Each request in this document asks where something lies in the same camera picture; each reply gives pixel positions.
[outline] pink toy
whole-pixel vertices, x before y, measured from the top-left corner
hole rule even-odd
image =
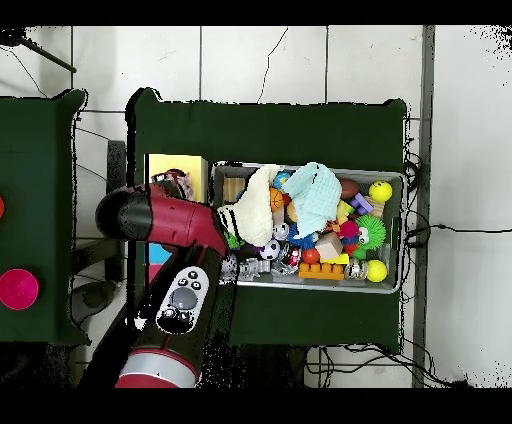
[[[350,206],[355,208],[359,215],[366,215],[373,211],[373,206],[368,203],[361,193],[357,193],[355,195],[355,197],[350,201]]]
[[[25,269],[10,269],[0,277],[0,301],[9,309],[27,309],[36,300],[39,283]]]
[[[359,226],[354,221],[345,221],[340,225],[338,236],[347,238],[359,236]]]

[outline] dark green cloth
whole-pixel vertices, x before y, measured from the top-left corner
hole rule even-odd
[[[0,98],[0,273],[25,268],[40,284],[23,311],[0,304],[0,341],[79,344],[68,315],[71,270],[73,115],[85,93]]]
[[[135,111],[136,183],[143,181],[145,153],[198,155],[210,166],[218,160],[286,165],[315,161],[332,168],[402,172],[406,107],[401,100],[315,106],[171,103],[141,89],[130,107]],[[137,280],[143,281],[142,246],[137,257]],[[229,290],[220,287],[218,300]],[[240,286],[230,342],[372,342],[396,351],[398,321],[398,293]]]

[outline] purple toy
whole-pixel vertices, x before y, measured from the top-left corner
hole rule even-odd
[[[361,196],[361,193],[357,193],[355,197],[350,201],[350,206],[357,210],[359,215],[366,215],[373,211],[373,206],[368,203],[368,201]]]

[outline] white cloth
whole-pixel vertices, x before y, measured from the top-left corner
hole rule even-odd
[[[249,178],[247,189],[234,205],[217,209],[220,221],[231,234],[238,235],[254,246],[265,246],[272,238],[272,211],[269,188],[279,165],[263,165]]]

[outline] gray bin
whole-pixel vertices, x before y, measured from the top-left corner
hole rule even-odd
[[[212,166],[210,184],[210,204],[217,208],[224,205],[222,188],[224,177],[247,178],[254,173],[261,164],[241,162],[216,162]],[[281,171],[295,171],[299,166],[281,166]],[[261,274],[253,281],[238,280],[240,286],[261,286],[290,288],[301,290],[331,290],[349,291],[363,293],[391,294],[398,290],[402,275],[403,252],[404,252],[404,221],[406,211],[406,179],[405,176],[396,172],[377,171],[355,171],[348,169],[332,169],[331,171],[339,178],[348,178],[356,181],[360,186],[360,192],[368,195],[370,185],[377,180],[387,181],[393,188],[393,196],[386,202],[382,221],[386,227],[386,240],[382,247],[376,251],[367,252],[367,260],[380,259],[386,264],[388,275],[380,283],[361,281],[353,279],[318,280],[310,278],[299,278],[298,274],[287,276],[273,276],[272,274]]]

